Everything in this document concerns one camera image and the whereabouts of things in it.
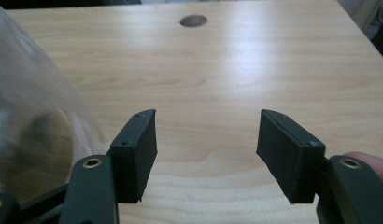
wooden table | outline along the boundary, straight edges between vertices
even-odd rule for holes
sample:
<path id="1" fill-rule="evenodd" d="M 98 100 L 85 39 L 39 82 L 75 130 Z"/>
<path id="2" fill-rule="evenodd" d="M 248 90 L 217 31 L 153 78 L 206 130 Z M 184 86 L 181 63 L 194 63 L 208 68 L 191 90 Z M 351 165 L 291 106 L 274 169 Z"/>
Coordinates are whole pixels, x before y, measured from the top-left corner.
<path id="1" fill-rule="evenodd" d="M 383 59 L 335 1 L 9 11 L 85 99 L 107 139 L 157 109 L 159 154 L 121 223 L 318 223 L 255 154 L 260 111 L 327 146 L 383 157 Z M 201 14 L 208 22 L 185 28 Z"/>

human hand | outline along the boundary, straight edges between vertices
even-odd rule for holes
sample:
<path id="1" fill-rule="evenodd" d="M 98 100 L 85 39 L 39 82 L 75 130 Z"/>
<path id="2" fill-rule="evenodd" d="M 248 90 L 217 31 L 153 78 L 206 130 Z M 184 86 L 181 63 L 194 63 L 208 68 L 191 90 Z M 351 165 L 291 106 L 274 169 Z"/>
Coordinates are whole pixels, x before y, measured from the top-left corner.
<path id="1" fill-rule="evenodd" d="M 380 179 L 383 181 L 383 159 L 382 158 L 367 155 L 365 153 L 357 152 L 357 151 L 348 152 L 345 155 L 358 159 L 368 164 L 370 167 L 372 167 L 373 171 L 375 171 L 378 177 L 380 177 Z"/>

black metal bracket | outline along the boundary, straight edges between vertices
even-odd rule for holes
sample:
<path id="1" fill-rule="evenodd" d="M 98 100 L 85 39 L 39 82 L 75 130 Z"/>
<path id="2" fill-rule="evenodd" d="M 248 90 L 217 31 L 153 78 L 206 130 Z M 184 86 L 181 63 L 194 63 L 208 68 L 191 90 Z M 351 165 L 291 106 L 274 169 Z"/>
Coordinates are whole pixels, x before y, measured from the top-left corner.
<path id="1" fill-rule="evenodd" d="M 68 184 L 23 205 L 0 194 L 0 224 L 117 224 L 118 203 L 142 200 L 156 155 L 155 110 L 137 113 L 106 155 L 73 166 Z"/>
<path id="2" fill-rule="evenodd" d="M 290 203 L 313 203 L 322 224 L 383 224 L 383 182 L 347 156 L 324 157 L 325 145 L 295 121 L 262 110 L 256 153 Z"/>

